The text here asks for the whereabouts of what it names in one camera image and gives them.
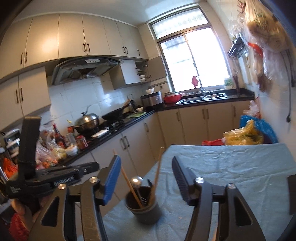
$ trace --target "range hood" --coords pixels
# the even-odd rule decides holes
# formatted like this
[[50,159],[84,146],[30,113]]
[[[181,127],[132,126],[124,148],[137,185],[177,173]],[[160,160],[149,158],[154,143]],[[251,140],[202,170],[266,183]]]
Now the range hood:
[[98,77],[120,63],[119,60],[101,56],[71,58],[54,68],[52,84],[61,85],[75,80]]

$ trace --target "red cloth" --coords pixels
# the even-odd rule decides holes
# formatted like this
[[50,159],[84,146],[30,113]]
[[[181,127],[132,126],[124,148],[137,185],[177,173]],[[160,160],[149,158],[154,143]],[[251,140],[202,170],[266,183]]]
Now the red cloth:
[[196,76],[193,76],[193,77],[192,77],[192,81],[191,81],[191,83],[193,84],[194,88],[197,87],[197,85],[198,85],[198,81],[199,81],[199,80],[197,80]]
[[9,233],[15,241],[27,241],[29,237],[29,231],[25,228],[22,223],[20,216],[15,213],[12,216]]

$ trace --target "window frame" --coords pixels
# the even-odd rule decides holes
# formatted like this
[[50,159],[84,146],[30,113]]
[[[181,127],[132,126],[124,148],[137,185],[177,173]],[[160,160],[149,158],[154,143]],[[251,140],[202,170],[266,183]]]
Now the window frame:
[[[156,34],[155,34],[154,29],[153,29],[153,27],[152,27],[153,24],[155,24],[155,23],[157,23],[157,22],[159,22],[159,21],[161,21],[161,20],[164,20],[164,19],[166,19],[166,18],[169,18],[169,17],[172,17],[172,16],[174,16],[174,15],[177,15],[177,14],[179,14],[179,13],[187,12],[187,11],[190,11],[190,10],[193,10],[193,9],[197,9],[197,8],[200,9],[200,11],[202,12],[202,14],[203,14],[204,17],[206,18],[206,20],[207,20],[207,24],[202,24],[202,25],[197,25],[197,26],[190,27],[190,28],[185,28],[185,29],[182,29],[182,30],[180,30],[180,31],[177,31],[177,32],[171,33],[171,34],[169,34],[169,35],[166,35],[166,36],[164,36],[164,37],[161,37],[161,38],[159,38],[159,39],[156,37]],[[171,77],[171,74],[170,74],[170,70],[169,70],[169,67],[168,67],[167,61],[166,61],[166,59],[165,59],[165,55],[164,55],[164,53],[163,53],[163,49],[161,48],[161,45],[160,45],[160,44],[161,44],[161,43],[164,43],[164,42],[166,42],[166,41],[168,41],[168,40],[171,40],[171,39],[174,39],[174,38],[177,38],[177,37],[180,37],[180,36],[183,35],[184,38],[185,38],[185,40],[186,40],[186,43],[187,43],[187,45],[188,45],[189,51],[191,52],[192,59],[193,59],[194,65],[195,65],[195,69],[196,69],[196,72],[197,72],[197,74],[198,74],[198,69],[197,69],[197,67],[196,67],[196,63],[195,63],[195,60],[194,60],[194,56],[193,56],[193,54],[192,54],[192,51],[191,51],[191,49],[190,49],[190,47],[189,47],[189,44],[188,44],[188,41],[187,41],[187,38],[186,38],[186,35],[185,35],[186,33],[190,33],[190,32],[192,32],[192,31],[201,30],[201,29],[205,29],[205,28],[211,28],[211,29],[212,29],[212,31],[213,31],[213,33],[214,33],[214,35],[215,35],[215,37],[216,37],[216,39],[217,39],[217,41],[218,41],[218,43],[219,43],[219,45],[220,45],[220,48],[221,48],[221,51],[222,51],[222,54],[223,54],[223,57],[224,57],[224,60],[225,60],[225,63],[226,63],[227,71],[228,71],[229,75],[231,76],[231,69],[230,69],[230,65],[229,65],[229,62],[228,62],[228,60],[227,60],[227,57],[226,57],[226,54],[225,54],[224,48],[223,48],[223,46],[222,46],[222,44],[221,44],[221,42],[220,42],[220,40],[219,40],[219,37],[218,37],[216,31],[214,30],[212,24],[210,23],[209,19],[208,19],[207,16],[205,15],[204,11],[200,8],[200,6],[193,6],[193,7],[190,7],[190,8],[182,9],[182,10],[180,10],[180,11],[176,11],[176,12],[174,12],[174,13],[171,13],[171,14],[169,14],[169,15],[166,15],[166,16],[164,16],[164,17],[161,17],[160,19],[157,19],[156,21],[153,21],[153,22],[149,23],[149,27],[150,27],[150,29],[151,29],[151,32],[152,32],[152,35],[153,35],[154,39],[156,40],[156,42],[157,42],[157,44],[158,44],[159,50],[160,50],[160,52],[161,52],[161,56],[162,56],[163,61],[164,61],[164,64],[165,64],[165,68],[167,69],[167,72],[168,72],[168,75],[169,75],[170,87],[172,88],[173,91],[175,91],[175,86],[174,86],[174,83],[173,83],[173,80],[172,80],[172,77]],[[210,90],[217,90],[217,89],[223,89],[223,88],[224,88],[224,85],[214,85],[214,86],[208,86],[208,87],[205,87],[205,90],[210,91]],[[193,88],[193,89],[190,89],[190,90],[185,90],[185,91],[180,91],[180,92],[186,92],[186,91],[192,91],[192,90],[195,90],[195,89]]]

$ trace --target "chopsticks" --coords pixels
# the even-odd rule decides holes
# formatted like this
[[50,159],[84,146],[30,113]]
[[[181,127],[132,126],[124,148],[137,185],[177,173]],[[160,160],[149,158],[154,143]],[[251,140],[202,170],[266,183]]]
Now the chopsticks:
[[156,192],[157,183],[158,183],[158,177],[159,177],[159,171],[160,171],[160,165],[161,165],[161,156],[163,154],[163,151],[164,151],[164,147],[161,147],[158,155],[158,166],[157,166],[157,170],[154,178],[154,185],[152,186],[152,189],[150,191],[150,198],[149,198],[148,205],[151,205],[155,199],[155,192]]
[[[114,155],[117,155],[117,152],[116,152],[115,149],[113,149],[113,154],[114,154]],[[132,185],[131,185],[131,183],[130,183],[130,181],[129,181],[129,179],[128,179],[128,176],[126,175],[126,172],[124,171],[124,168],[123,168],[122,165],[121,165],[121,173],[122,173],[124,179],[126,180],[126,183],[127,183],[127,185],[129,186],[129,188],[130,188],[130,190],[131,190],[131,193],[133,194],[133,197],[135,198],[135,200],[136,200],[136,202],[138,203],[139,207],[140,207],[140,208],[143,208],[143,205],[142,205],[142,203],[140,202],[140,200],[139,200],[137,194],[135,193],[135,190],[133,189],[133,187],[132,187]]]

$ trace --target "table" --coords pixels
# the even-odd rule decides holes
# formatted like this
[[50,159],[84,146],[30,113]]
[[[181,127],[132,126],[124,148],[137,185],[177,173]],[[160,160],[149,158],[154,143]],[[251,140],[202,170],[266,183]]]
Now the table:
[[[162,156],[157,200],[163,217],[151,226],[140,224],[125,207],[124,200],[108,212],[104,225],[110,241],[183,241],[193,207],[182,200],[171,162],[180,156],[197,176],[216,185],[235,183],[267,241],[279,238],[289,224],[289,194],[286,177],[296,174],[296,163],[283,143],[253,146],[172,145]],[[145,176],[154,180],[156,165]],[[210,239],[217,226],[218,204],[213,204]]]

